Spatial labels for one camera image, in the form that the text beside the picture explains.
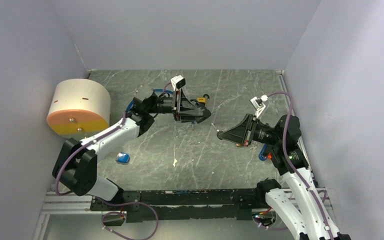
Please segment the yellow black padlock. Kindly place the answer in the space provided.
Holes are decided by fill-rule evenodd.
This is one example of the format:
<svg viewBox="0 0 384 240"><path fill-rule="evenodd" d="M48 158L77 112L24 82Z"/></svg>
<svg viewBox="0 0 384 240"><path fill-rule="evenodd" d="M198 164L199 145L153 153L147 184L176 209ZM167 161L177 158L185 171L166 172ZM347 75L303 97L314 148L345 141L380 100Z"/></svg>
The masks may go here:
<svg viewBox="0 0 384 240"><path fill-rule="evenodd" d="M208 94L204 94L202 97L197 97L195 100L196 100L199 104L205 106L205 105L207 104L207 102L208 102L209 99L210 99L210 96L209 96Z"/></svg>

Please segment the blue cable lock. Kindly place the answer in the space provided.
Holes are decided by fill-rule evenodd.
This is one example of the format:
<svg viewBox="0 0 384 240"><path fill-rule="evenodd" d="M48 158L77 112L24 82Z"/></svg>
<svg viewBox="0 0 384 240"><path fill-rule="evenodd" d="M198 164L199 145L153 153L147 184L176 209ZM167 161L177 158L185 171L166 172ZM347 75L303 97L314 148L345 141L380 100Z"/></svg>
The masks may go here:
<svg viewBox="0 0 384 240"><path fill-rule="evenodd" d="M147 97L134 97L125 116L138 126L139 134L147 132L158 115L172 114L174 118L174 91L152 89Z"/></svg>

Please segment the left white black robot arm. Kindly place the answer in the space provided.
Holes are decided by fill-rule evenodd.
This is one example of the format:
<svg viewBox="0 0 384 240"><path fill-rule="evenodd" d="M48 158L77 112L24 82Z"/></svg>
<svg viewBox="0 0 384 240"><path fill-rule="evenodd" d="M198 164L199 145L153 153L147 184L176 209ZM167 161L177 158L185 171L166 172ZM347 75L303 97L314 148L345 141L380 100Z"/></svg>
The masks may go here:
<svg viewBox="0 0 384 240"><path fill-rule="evenodd" d="M98 162L116 147L147 132L161 114L171 114L177 122L199 124L212 113L203 102L188 99L180 89L169 96L151 91L148 97L134 97L130 109L109 128L82 140L69 138L63 143L52 170L55 193L62 196L59 185L64 185L69 193L91 195L103 200L110 210L119 209L125 202L124 189L98 175Z"/></svg>

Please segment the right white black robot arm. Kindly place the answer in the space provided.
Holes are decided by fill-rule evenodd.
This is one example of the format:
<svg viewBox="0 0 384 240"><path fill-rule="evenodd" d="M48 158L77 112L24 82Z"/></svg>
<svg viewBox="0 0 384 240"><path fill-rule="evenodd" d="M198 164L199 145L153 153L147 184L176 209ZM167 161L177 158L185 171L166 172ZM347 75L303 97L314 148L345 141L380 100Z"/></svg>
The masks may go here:
<svg viewBox="0 0 384 240"><path fill-rule="evenodd" d="M266 179L257 183L255 202L270 207L296 240L349 240L330 217L319 196L308 161L298 145L302 132L296 116L283 115L274 127L247 114L236 126L219 131L217 137L240 146L252 142L266 146L263 156L271 160L295 197L292 203L280 183Z"/></svg>

